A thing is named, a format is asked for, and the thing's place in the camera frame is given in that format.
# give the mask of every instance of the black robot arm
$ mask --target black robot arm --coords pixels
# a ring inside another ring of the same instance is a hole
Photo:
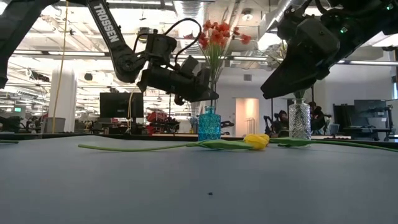
[[[33,26],[43,9],[59,0],[12,0],[0,15],[0,88],[7,83],[7,63],[26,33]],[[123,39],[121,28],[115,22],[105,0],[70,0],[69,2],[85,5],[109,49],[116,77],[122,82],[134,83],[139,72],[149,62],[148,69],[142,71],[141,82],[137,85],[144,91],[146,86],[153,86],[168,93],[176,94],[176,103],[188,101],[215,100],[218,95],[208,88],[210,71],[201,70],[198,75],[193,69],[198,62],[192,57],[179,66],[171,66],[170,56],[177,46],[177,41],[165,34],[147,35],[146,49],[135,52]]]
[[[261,86],[266,99],[310,88],[377,33],[398,33],[397,0],[328,0],[330,10],[315,0],[320,20],[305,14],[311,2],[298,9],[290,6],[278,26],[278,36],[288,44],[287,54]]]

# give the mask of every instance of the pillar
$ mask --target pillar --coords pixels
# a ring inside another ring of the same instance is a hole
[[[52,71],[49,118],[53,117],[60,72],[61,64],[59,63]],[[77,78],[78,77],[75,75],[72,64],[64,62],[61,85],[58,94],[57,110],[55,112],[56,118],[65,118],[64,131],[73,132],[75,130]]]

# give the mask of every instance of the gray table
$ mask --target gray table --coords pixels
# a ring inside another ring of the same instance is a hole
[[[180,142],[82,136],[0,145],[0,223],[398,223],[395,152],[317,145],[119,153],[80,143]]]

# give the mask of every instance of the clear glass vase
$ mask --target clear glass vase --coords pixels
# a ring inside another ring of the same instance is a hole
[[[214,114],[213,106],[206,106],[205,113],[199,115],[198,140],[221,139],[221,116]]]
[[[310,105],[304,103],[304,99],[295,99],[289,106],[289,136],[311,140]]]

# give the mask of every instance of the blue vase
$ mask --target blue vase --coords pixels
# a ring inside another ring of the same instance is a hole
[[[213,106],[206,106],[205,114],[199,115],[198,140],[221,139],[221,116],[214,114]]]

